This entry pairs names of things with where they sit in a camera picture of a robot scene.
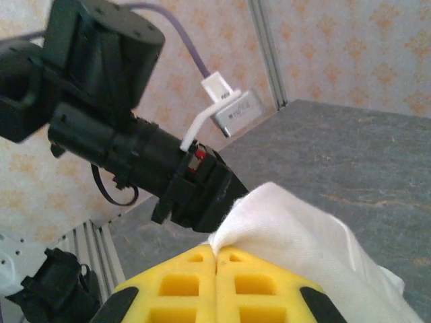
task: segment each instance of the gray floor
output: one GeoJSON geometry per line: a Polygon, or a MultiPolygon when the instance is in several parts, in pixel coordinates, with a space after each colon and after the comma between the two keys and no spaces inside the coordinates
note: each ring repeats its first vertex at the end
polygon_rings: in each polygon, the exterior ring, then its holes
{"type": "MultiPolygon", "coordinates": [[[[431,120],[297,101],[222,151],[249,188],[273,181],[346,222],[431,322],[431,120]]],[[[155,199],[110,228],[126,277],[202,242],[150,221],[155,199]]]]}

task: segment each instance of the wire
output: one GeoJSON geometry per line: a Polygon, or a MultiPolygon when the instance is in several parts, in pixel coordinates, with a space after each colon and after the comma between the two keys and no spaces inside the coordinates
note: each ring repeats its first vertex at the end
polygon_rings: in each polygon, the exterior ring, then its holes
{"type": "MultiPolygon", "coordinates": [[[[178,21],[178,19],[167,10],[165,7],[162,7],[161,5],[156,5],[155,3],[127,3],[124,5],[125,7],[128,7],[129,9],[146,9],[150,11],[157,12],[161,15],[163,15],[169,22],[174,26],[176,31],[181,37],[181,40],[183,41],[184,45],[187,47],[187,50],[189,51],[190,55],[192,56],[193,61],[195,62],[197,68],[199,69],[199,72],[201,72],[203,78],[207,78],[211,75],[211,73],[208,71],[207,66],[202,61],[201,55],[199,55],[195,45],[193,44],[192,40],[190,39],[190,36],[187,34],[186,30],[184,29],[183,25],[178,21]]],[[[7,39],[0,40],[0,45],[4,42],[9,42],[10,40],[31,40],[34,38],[40,38],[44,36],[45,31],[39,30],[37,32],[33,32],[30,34],[25,34],[21,36],[11,37],[7,39]]]]}
{"type": "Polygon", "coordinates": [[[203,78],[206,79],[211,75],[205,63],[202,61],[201,55],[199,55],[195,45],[193,44],[186,30],[183,28],[183,25],[181,25],[178,19],[169,10],[167,10],[165,7],[162,7],[161,5],[156,5],[155,3],[145,3],[145,2],[127,3],[125,4],[125,6],[129,7],[130,9],[147,9],[163,15],[167,20],[169,20],[169,22],[174,26],[174,28],[180,35],[181,40],[183,41],[184,45],[187,47],[187,50],[192,56],[193,61],[195,62],[197,68],[201,72],[203,78]]]}
{"type": "Polygon", "coordinates": [[[118,207],[131,207],[134,205],[139,198],[139,191],[136,187],[136,185],[130,185],[130,187],[133,189],[133,198],[128,203],[118,203],[116,202],[112,197],[110,197],[108,191],[105,189],[105,186],[103,185],[103,181],[100,177],[99,168],[92,164],[92,173],[93,173],[93,179],[96,182],[96,185],[99,189],[99,191],[102,193],[103,197],[111,204],[116,205],[118,207]]]}

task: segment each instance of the white towel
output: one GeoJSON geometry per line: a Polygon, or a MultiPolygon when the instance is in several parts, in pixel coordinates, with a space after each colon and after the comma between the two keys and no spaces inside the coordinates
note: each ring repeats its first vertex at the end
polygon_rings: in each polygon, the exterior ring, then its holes
{"type": "Polygon", "coordinates": [[[274,183],[235,202],[208,241],[236,246],[318,283],[348,323],[419,323],[404,282],[377,265],[352,231],[274,183]]]}

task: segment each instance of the black rubber edge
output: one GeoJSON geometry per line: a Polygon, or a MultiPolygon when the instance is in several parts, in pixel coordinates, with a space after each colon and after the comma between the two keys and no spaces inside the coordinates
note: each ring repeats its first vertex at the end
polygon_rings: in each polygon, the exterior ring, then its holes
{"type": "Polygon", "coordinates": [[[138,288],[128,287],[113,294],[98,310],[90,323],[121,323],[138,293],[138,288]]]}
{"type": "Polygon", "coordinates": [[[327,295],[311,287],[300,291],[317,323],[347,323],[327,295]]]}

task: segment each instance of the floral wallpaper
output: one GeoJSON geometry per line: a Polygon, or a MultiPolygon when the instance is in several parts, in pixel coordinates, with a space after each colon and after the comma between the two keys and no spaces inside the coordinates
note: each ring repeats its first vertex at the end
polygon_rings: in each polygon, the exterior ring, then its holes
{"type": "MultiPolygon", "coordinates": [[[[232,87],[243,90],[254,87],[267,107],[265,118],[275,112],[246,1],[160,0],[158,3],[183,23],[211,71],[219,70],[232,87]]],[[[49,0],[0,1],[0,37],[43,28],[50,4],[49,0]]],[[[211,102],[174,28],[156,13],[140,11],[140,14],[165,33],[166,46],[135,113],[181,138],[195,115],[211,102]]],[[[198,139],[215,149],[229,143],[210,121],[198,139]]],[[[130,199],[130,191],[113,188],[110,174],[103,172],[102,177],[117,200],[130,199]]],[[[148,194],[141,192],[141,196],[142,201],[148,194]]],[[[61,159],[51,155],[46,128],[21,145],[0,138],[2,225],[38,241],[50,242],[87,219],[101,224],[124,211],[104,200],[88,163],[70,153],[61,159]]]]}
{"type": "Polygon", "coordinates": [[[267,0],[287,97],[431,117],[431,0],[267,0]]]}

